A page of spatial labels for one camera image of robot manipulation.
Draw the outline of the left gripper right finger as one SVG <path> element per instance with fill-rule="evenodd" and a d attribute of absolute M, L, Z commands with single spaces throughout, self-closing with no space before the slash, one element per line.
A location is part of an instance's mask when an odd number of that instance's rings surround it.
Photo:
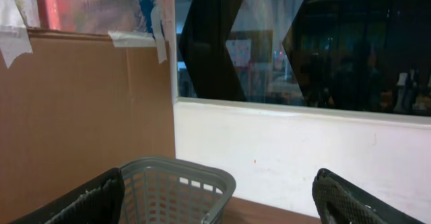
<path fill-rule="evenodd" d="M 322 224 L 423 224 L 325 168 L 312 197 Z"/>

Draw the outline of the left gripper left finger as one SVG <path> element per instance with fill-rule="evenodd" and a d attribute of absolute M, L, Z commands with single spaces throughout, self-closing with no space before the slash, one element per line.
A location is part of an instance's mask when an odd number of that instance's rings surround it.
<path fill-rule="evenodd" d="M 13 224 L 118 224 L 125 184 L 114 167 Z"/>

